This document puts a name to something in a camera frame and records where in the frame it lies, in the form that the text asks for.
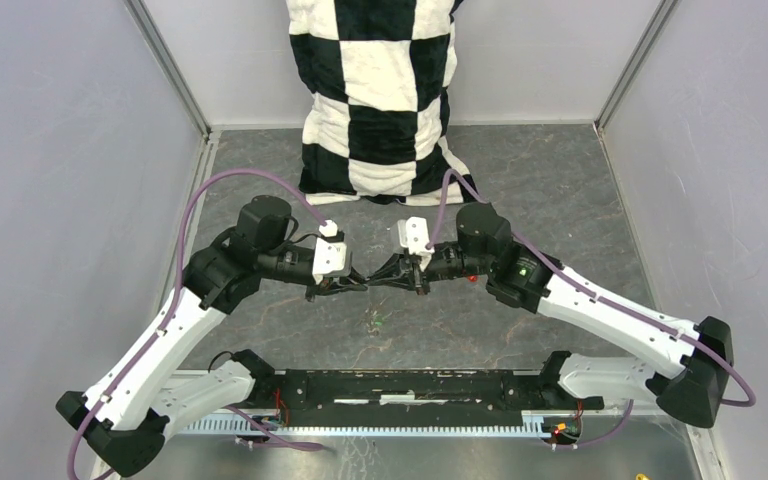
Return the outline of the large metal keyring plate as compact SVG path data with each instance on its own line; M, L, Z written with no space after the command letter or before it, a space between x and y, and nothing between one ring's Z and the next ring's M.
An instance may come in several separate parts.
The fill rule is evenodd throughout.
M371 290L369 295L369 305L367 308L368 322L373 325L373 321L379 319L379 311L381 310L381 303L386 298L382 296L377 290Z

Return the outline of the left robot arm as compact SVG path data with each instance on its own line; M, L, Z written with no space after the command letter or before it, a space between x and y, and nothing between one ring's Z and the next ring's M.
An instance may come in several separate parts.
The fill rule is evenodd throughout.
M302 285L307 299L363 289L335 222L313 233L312 248L292 239L297 227L286 201L255 197L234 226L192 254L181 284L116 366L86 391L61 396L57 411L111 472L133 476L183 428L242 402L262 407L277 393L274 368L250 350L232 353L172 392L162 391L193 348L257 293L263 280Z

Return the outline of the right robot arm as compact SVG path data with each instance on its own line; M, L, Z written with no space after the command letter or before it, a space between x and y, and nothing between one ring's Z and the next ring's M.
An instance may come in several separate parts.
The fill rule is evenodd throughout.
M672 317L604 289L527 245L489 204L463 207L456 233L452 242L431 244L424 219L399 221L393 228L397 251L368 285L424 295L437 281L483 276L496 301L567 322L627 353L553 354L548 374L537 382L545 405L562 408L590 397L642 400L685 424L714 426L734 366L726 322Z

